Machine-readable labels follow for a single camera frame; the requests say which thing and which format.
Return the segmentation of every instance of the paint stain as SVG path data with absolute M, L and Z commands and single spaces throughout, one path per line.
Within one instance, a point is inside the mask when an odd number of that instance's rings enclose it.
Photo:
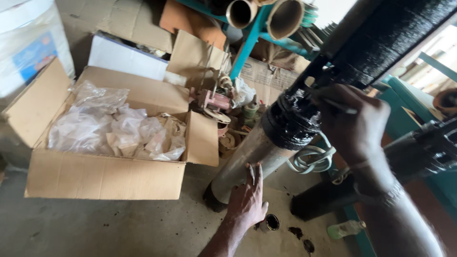
M 287 230 L 294 234 L 298 238 L 298 240 L 300 240 L 303 237 L 303 232 L 301 228 L 289 227 Z

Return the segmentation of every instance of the teal metal rack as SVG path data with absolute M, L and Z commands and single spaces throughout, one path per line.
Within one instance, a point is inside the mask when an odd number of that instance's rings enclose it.
M 226 16 L 217 16 L 211 14 L 211 11 L 202 3 L 196 2 L 194 0 L 176 0 L 179 3 L 190 7 L 198 12 L 206 14 L 210 17 L 213 17 L 219 21 L 224 23 L 228 23 Z M 287 50 L 290 50 L 298 55 L 303 56 L 307 60 L 313 60 L 315 58 L 315 54 L 309 54 L 300 43 L 295 42 L 291 38 L 285 38 L 281 40 L 273 40 L 270 35 L 266 32 L 266 20 L 270 14 L 273 5 L 264 5 L 260 7 L 257 11 L 257 15 L 255 19 L 243 29 L 243 45 L 241 46 L 238 54 L 235 58 L 235 61 L 232 66 L 232 70 L 230 71 L 230 78 L 232 80 L 237 77 L 244 66 L 244 63 L 248 59 L 252 49 L 256 42 L 258 42 L 259 38 L 272 42 L 276 45 L 279 45 Z

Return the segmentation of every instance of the metal cylinder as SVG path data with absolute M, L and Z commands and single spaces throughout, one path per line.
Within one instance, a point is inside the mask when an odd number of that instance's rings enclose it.
M 227 7 L 227 21 L 235 28 L 247 27 L 257 14 L 257 4 L 251 0 L 234 0 Z
M 300 27 L 305 13 L 300 0 L 278 0 L 266 21 L 266 30 L 274 40 L 287 38 Z
M 247 162 L 260 162 L 265 178 L 296 152 L 277 147 L 268 139 L 261 123 L 257 123 L 211 182 L 213 195 L 219 202 L 229 203 L 232 187 L 246 182 Z
M 268 214 L 265 219 L 259 223 L 259 228 L 263 232 L 277 231 L 279 229 L 279 220 L 273 214 Z

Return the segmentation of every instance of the cardboard tube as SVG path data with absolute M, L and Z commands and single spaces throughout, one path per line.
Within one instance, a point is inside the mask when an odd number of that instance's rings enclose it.
M 252 0 L 234 0 L 227 7 L 227 20 L 235 28 L 245 28 L 254 20 L 257 4 Z
M 276 1 L 266 21 L 268 34 L 274 40 L 291 36 L 300 27 L 304 13 L 304 4 L 300 0 Z

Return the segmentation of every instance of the cardboard sheet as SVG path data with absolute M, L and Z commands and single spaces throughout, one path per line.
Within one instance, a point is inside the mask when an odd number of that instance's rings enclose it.
M 65 30 L 91 33 L 100 29 L 167 53 L 173 50 L 172 34 L 155 25 L 159 23 L 159 9 L 148 1 L 62 0 L 57 5 Z
M 214 47 L 224 50 L 226 37 L 218 23 L 175 0 L 167 0 L 160 18 L 160 27 L 177 34 L 182 29 Z
M 191 86 L 199 88 L 208 58 L 208 66 L 218 70 L 224 56 L 224 52 L 216 47 L 213 49 L 211 56 L 209 56 L 210 49 L 210 44 L 186 31 L 180 30 L 168 62 L 167 71 L 185 76 L 187 78 L 187 88 Z M 205 75 L 207 80 L 205 80 L 206 83 L 203 88 L 210 88 L 214 85 L 212 75 L 211 71 L 207 72 Z
M 299 74 L 266 64 L 249 57 L 240 72 L 249 87 L 255 88 L 259 99 L 267 106 L 276 101 L 278 96 L 289 88 Z
M 179 199 L 185 163 L 35 150 L 25 197 Z
M 15 133 L 33 147 L 55 113 L 67 99 L 70 79 L 55 58 L 2 112 Z
M 219 166 L 218 124 L 203 114 L 190 112 L 185 159 L 189 162 Z

